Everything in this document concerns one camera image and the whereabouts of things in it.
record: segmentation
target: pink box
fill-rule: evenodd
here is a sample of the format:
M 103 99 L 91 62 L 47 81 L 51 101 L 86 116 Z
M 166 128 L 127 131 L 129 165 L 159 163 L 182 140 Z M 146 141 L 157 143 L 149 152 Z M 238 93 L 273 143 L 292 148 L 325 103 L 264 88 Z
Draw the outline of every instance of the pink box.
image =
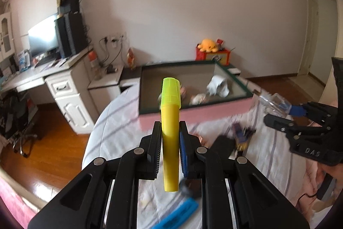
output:
M 206 86 L 213 75 L 228 80 L 230 93 L 227 97 L 210 96 L 209 102 L 189 105 L 191 96 L 206 93 Z M 186 98 L 181 102 L 180 120 L 199 123 L 247 112 L 253 103 L 253 94 L 236 76 L 215 61 L 182 61 L 147 65 L 142 67 L 139 93 L 139 123 L 142 130 L 152 129 L 155 121 L 161 121 L 158 96 L 162 81 L 173 77 L 187 88 Z

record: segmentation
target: cabinet door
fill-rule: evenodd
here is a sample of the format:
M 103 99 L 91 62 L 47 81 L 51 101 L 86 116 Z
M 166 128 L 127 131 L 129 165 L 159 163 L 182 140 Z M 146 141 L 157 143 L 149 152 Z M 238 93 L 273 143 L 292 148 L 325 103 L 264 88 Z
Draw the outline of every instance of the cabinet door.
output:
M 59 97 L 55 101 L 69 125 L 77 134 L 92 132 L 94 122 L 82 102 L 80 94 Z
M 15 53 L 11 26 L 11 13 L 7 12 L 0 15 L 1 31 L 0 46 L 3 59 Z
M 98 112 L 101 114 L 107 105 L 119 96 L 120 89 L 119 86 L 94 88 L 90 89 L 89 93 L 92 96 Z

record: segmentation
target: screw head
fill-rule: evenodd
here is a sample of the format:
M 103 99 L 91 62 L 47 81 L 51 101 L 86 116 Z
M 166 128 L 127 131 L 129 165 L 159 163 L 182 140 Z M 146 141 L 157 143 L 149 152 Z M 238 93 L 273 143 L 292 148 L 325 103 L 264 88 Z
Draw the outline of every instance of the screw head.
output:
M 237 162 L 239 164 L 245 164 L 245 163 L 248 162 L 248 160 L 244 156 L 240 156 L 240 157 L 237 158 Z
M 206 153 L 207 152 L 207 148 L 205 147 L 198 147 L 197 148 L 197 153 Z
M 133 150 L 133 152 L 136 154 L 136 155 L 141 155 L 142 153 L 144 153 L 144 149 L 143 148 L 135 148 Z
M 100 166 L 100 165 L 102 165 L 104 163 L 104 159 L 101 158 L 101 157 L 97 157 L 96 159 L 94 159 L 93 163 L 96 166 Z

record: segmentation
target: yellow highlighter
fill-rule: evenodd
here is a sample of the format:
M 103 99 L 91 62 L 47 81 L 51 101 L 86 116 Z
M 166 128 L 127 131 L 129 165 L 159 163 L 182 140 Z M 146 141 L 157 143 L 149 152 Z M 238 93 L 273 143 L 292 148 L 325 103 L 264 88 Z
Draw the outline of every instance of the yellow highlighter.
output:
M 179 190 L 180 82 L 164 78 L 161 99 L 164 190 Z

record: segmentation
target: wall socket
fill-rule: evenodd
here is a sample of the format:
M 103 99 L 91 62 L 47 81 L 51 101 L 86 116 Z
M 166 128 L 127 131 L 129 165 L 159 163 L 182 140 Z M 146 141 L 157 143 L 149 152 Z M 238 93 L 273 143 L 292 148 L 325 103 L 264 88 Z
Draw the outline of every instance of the wall socket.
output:
M 112 48 L 117 48 L 117 46 L 119 45 L 119 43 L 123 43 L 126 41 L 126 32 L 124 33 L 114 33 L 114 34 L 110 34 L 108 36 L 108 42 L 111 44 Z

